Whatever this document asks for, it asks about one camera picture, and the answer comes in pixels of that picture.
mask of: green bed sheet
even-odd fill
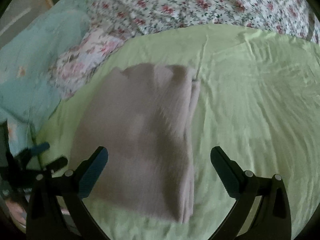
[[[210,163],[210,150],[219,145],[243,170],[263,177],[281,174],[294,238],[320,202],[319,58],[316,44],[232,25],[193,26],[131,39],[89,84],[62,101],[43,126],[37,142],[48,141],[51,149],[42,155],[42,164],[69,156],[84,110],[113,67],[187,65],[198,70],[201,81],[192,121],[195,199],[190,221],[158,221],[93,197],[84,200],[90,213],[114,240],[208,239],[234,203]]]

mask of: floral blanket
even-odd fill
[[[319,43],[320,23],[306,0],[92,0],[88,13],[91,17],[90,32],[102,28],[104,39],[106,33],[125,41],[172,28],[214,23],[259,28]],[[59,84],[64,97],[77,90],[79,79],[68,80],[68,86],[63,85],[65,80],[59,80],[66,76],[79,76],[79,68],[68,67],[67,75],[65,71],[55,71],[55,68],[63,69],[66,62],[72,65],[70,58],[84,59],[96,55],[91,51],[96,49],[94,43],[102,44],[101,41],[86,39],[86,42],[92,45],[92,49],[82,51],[81,56],[73,48],[62,55],[58,65],[52,68],[52,78],[56,85]],[[101,49],[110,47],[107,44],[101,46]],[[94,65],[82,66],[81,76],[88,81],[88,76],[110,53],[100,53]]]

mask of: teal fabric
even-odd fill
[[[0,123],[8,120],[13,155],[32,145],[60,102],[48,68],[88,31],[87,1],[59,1],[0,50]]]

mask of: folded garment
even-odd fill
[[[144,215],[187,222],[193,212],[190,125],[200,91],[180,65],[115,68],[77,128],[70,168],[98,146],[109,161],[92,194]]]

